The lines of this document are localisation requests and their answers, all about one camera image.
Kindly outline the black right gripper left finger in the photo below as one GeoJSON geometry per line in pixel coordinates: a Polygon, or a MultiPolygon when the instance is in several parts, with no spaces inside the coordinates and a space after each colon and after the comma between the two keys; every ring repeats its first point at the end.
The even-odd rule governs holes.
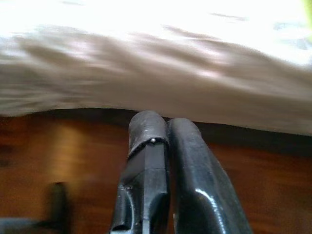
{"type": "Polygon", "coordinates": [[[129,124],[129,153],[117,186],[113,234],[164,234],[170,208],[167,125],[154,111],[129,124]]]}

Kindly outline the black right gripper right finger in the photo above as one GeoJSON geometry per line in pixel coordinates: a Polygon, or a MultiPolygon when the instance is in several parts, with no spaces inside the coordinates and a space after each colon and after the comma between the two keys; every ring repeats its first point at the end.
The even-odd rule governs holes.
{"type": "Polygon", "coordinates": [[[227,173],[188,119],[168,123],[175,173],[176,234],[250,234],[227,173]]]}

